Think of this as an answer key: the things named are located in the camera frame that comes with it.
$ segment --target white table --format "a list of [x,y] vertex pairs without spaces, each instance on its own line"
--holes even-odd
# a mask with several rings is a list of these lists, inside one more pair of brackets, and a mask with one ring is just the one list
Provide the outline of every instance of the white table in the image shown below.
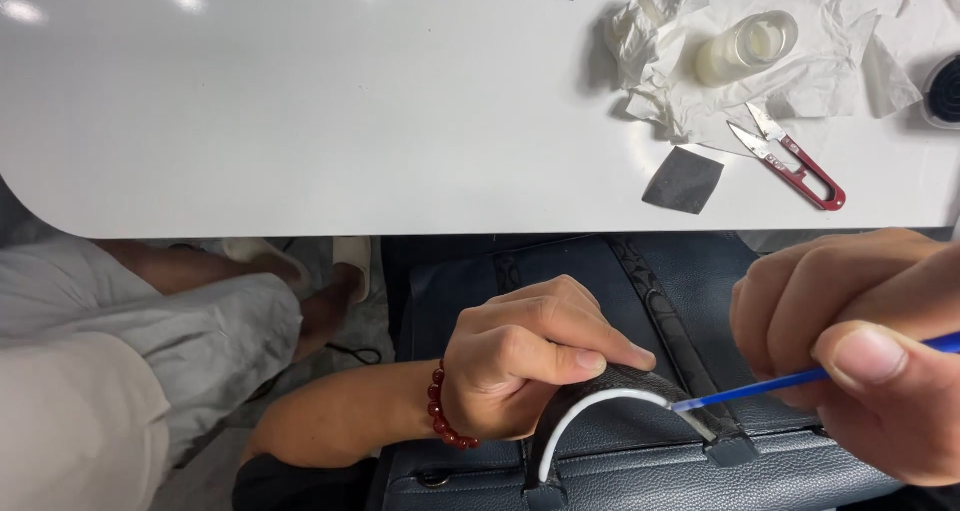
[[938,226],[960,136],[836,119],[816,210],[760,161],[700,216],[643,203],[671,146],[610,115],[627,0],[22,0],[0,17],[0,173],[90,237]]

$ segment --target blue brush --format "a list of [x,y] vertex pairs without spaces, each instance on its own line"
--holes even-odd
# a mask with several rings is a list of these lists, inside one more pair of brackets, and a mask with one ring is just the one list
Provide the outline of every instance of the blue brush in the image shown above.
[[[938,351],[942,351],[943,353],[960,353],[960,331],[942,336],[940,338],[931,338],[930,340],[923,341],[923,343]],[[700,398],[690,398],[690,400],[683,400],[681,402],[674,403],[670,406],[670,409],[675,412],[685,412],[686,410],[702,408],[708,404],[715,404],[716,402],[733,400],[734,398],[742,398],[744,396],[752,396],[754,394],[767,393],[768,391],[775,391],[785,387],[802,385],[804,383],[810,383],[811,381],[830,379],[830,377],[831,375],[828,374],[823,368],[807,370],[806,372],[799,372],[796,374],[771,379],[770,381],[754,383],[739,389],[724,391],[723,393],[710,394]]]

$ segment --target glass jar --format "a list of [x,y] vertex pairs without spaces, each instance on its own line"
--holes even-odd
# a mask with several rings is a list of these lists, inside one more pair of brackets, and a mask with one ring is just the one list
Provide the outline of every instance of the glass jar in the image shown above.
[[793,51],[799,35],[797,20],[782,10],[750,16],[703,45],[697,76],[722,87],[760,74]]

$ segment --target pebbled leather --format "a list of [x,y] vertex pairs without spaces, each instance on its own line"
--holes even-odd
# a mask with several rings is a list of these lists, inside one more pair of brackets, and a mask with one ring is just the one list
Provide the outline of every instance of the pebbled leather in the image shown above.
[[[735,234],[630,234],[666,296],[682,316],[690,341],[718,390],[754,381],[728,324],[730,288],[757,257]],[[676,370],[606,242],[597,236],[510,253],[521,286],[567,273],[596,296],[604,316],[659,359],[654,373],[674,384]],[[398,360],[443,355],[462,309],[498,294],[491,255],[416,268],[397,348]],[[893,492],[893,479],[858,462],[832,440],[807,428],[815,417],[772,397],[729,403],[735,420],[762,455],[737,468],[717,468],[700,436],[672,412],[639,400],[615,399],[587,408],[557,448],[565,509],[820,511]],[[524,511],[520,445],[485,442],[456,451],[436,441],[398,445],[389,468],[383,509],[389,511]],[[448,481],[429,489],[417,473],[438,471]]]

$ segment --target red handle scissors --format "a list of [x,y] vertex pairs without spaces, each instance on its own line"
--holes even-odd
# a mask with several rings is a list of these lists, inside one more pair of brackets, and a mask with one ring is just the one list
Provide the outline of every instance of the red handle scissors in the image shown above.
[[[847,202],[847,193],[810,158],[810,155],[806,154],[804,150],[797,145],[797,142],[795,142],[793,138],[787,135],[786,130],[777,124],[772,117],[749,102],[747,103],[747,107],[750,108],[750,113],[753,115],[756,125],[760,127],[763,137],[747,131],[739,124],[730,121],[726,122],[729,124],[730,129],[733,130],[733,133],[743,142],[743,145],[747,146],[747,149],[750,149],[768,168],[792,184],[801,194],[812,201],[814,205],[825,211],[839,211],[840,208],[843,207],[843,204]],[[774,153],[770,152],[769,142],[772,141],[779,141],[781,145],[797,157],[800,166],[796,172],[790,171],[790,169],[786,167],[786,164],[776,158]],[[817,177],[820,177],[823,184],[830,188],[829,199],[820,198],[817,196],[817,193],[813,192],[810,187],[804,183],[804,177],[807,176],[808,172],[812,172]]]

